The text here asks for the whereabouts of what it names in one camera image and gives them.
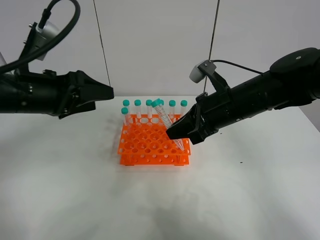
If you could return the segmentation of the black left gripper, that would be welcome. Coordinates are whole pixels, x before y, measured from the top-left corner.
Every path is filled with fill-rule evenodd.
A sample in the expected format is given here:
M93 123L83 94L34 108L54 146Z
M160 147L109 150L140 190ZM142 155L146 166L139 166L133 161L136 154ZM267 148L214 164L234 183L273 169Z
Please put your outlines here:
M114 89L100 83L81 70L58 75L55 71L44 70L47 77L43 93L42 113L58 117L94 111L96 101L114 98Z

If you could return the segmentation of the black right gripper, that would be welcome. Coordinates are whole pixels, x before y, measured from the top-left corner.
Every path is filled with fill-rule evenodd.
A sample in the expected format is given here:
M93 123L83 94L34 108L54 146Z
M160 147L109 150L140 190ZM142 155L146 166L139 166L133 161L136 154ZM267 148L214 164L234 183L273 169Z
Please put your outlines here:
M202 143L233 123L232 108L230 91L204 92L196 97L196 104L166 130L166 134L170 139L189 138L192 144Z

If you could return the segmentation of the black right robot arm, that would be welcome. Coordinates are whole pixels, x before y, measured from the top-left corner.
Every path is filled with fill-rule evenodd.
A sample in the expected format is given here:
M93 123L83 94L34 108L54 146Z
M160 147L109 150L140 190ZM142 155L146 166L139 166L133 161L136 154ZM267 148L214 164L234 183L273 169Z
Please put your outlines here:
M320 51L292 52L268 71L235 87L216 72L214 60L204 60L190 73L198 83L209 78L215 92L196 97L196 103L166 130L171 140L189 139L196 145L220 129L269 110L311 104L320 97Z

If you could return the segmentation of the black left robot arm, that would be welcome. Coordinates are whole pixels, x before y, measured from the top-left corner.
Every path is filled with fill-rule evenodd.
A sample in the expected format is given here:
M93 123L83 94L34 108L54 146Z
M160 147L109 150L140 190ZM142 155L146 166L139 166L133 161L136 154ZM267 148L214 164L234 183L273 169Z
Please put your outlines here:
M2 114L44 114L59 119L94 111L97 101L114 98L114 89L81 70L58 75L17 72L0 76L0 112Z

